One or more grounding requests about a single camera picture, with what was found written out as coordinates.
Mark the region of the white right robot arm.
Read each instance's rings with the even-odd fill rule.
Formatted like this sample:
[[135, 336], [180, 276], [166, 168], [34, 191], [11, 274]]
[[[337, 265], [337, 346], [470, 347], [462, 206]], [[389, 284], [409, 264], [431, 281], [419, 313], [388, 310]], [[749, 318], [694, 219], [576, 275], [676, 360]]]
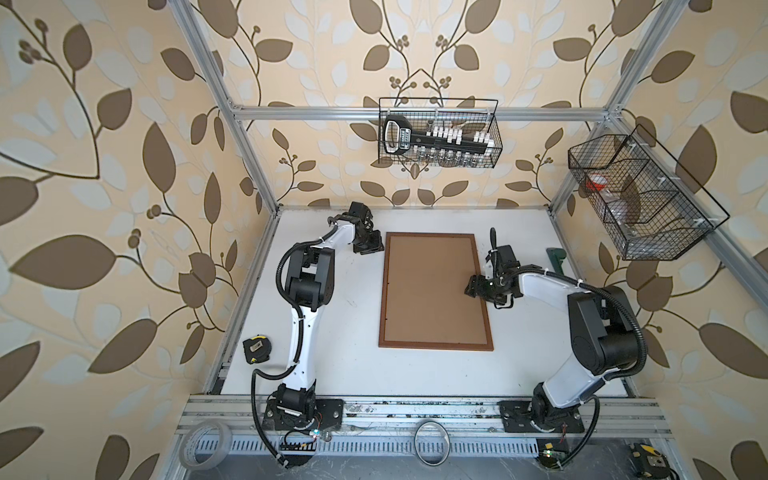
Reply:
[[526, 407], [500, 403], [502, 417], [517, 427], [549, 433], [575, 421], [578, 408], [606, 383], [639, 373], [648, 347], [628, 298], [619, 287], [597, 287], [534, 264], [524, 265], [509, 245], [491, 233], [486, 256], [492, 275], [472, 276], [465, 294], [497, 310], [524, 297], [540, 300], [568, 316], [571, 354], [557, 372], [539, 383]]

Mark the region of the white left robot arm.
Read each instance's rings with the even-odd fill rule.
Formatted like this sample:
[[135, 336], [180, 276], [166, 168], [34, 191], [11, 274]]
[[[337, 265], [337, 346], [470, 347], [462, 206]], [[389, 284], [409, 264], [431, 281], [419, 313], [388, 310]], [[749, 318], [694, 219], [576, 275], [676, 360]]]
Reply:
[[313, 359], [317, 326], [334, 293], [336, 250], [350, 245], [355, 254], [367, 255], [384, 249], [373, 214], [361, 202], [353, 202], [347, 211], [330, 217], [328, 225], [330, 231], [318, 239], [291, 246], [275, 273], [277, 292], [291, 309], [293, 356], [285, 371], [267, 373], [256, 368], [252, 377], [279, 383], [265, 410], [278, 431], [323, 426], [316, 402]]

